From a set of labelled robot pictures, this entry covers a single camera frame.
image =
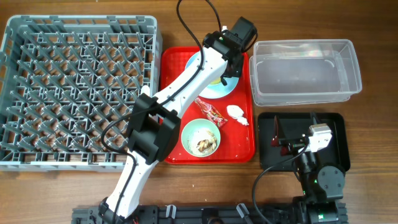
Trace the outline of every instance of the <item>red wrapper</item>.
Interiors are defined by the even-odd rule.
[[[206,103],[199,98],[195,99],[195,103],[200,107],[201,112],[207,117],[207,119],[217,125],[217,127],[222,127],[222,125],[228,121],[213,105]]]

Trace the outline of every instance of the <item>blue plate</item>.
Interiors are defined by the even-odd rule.
[[[192,55],[192,57],[188,60],[185,69],[196,60],[197,57],[200,57],[200,53],[197,52],[196,54]],[[215,85],[208,85],[200,94],[199,96],[206,98],[206,99],[218,99],[230,94],[238,84],[239,78],[232,77],[232,78],[225,78],[227,82],[226,86],[222,83],[218,83]]]

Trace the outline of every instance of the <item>dish rack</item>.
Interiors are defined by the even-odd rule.
[[[0,170],[123,169],[102,130],[158,89],[152,16],[13,16],[0,48]],[[106,142],[125,146],[127,124]]]

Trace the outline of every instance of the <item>wooden table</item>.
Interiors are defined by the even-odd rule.
[[[363,90],[344,103],[255,108],[263,111],[338,112],[346,121],[351,169],[343,202],[351,223],[398,222],[398,1],[213,1],[231,27],[239,16],[255,23],[258,40],[349,39],[361,68]],[[0,30],[15,14],[122,14],[157,18],[163,48],[194,45],[175,13],[176,1],[3,0]],[[217,29],[203,1],[184,1],[182,17],[200,39]],[[261,172],[258,154],[246,164],[170,166],[161,163],[141,195],[143,204],[251,202]],[[0,223],[70,223],[73,208],[109,196],[119,173],[0,172]],[[289,202],[302,194],[292,173],[265,176],[258,201]]]

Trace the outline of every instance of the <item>wire rack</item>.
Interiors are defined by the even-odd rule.
[[[151,16],[14,16],[0,49],[0,169],[119,170],[102,130],[157,91],[162,39]],[[125,146],[126,123],[106,142]]]

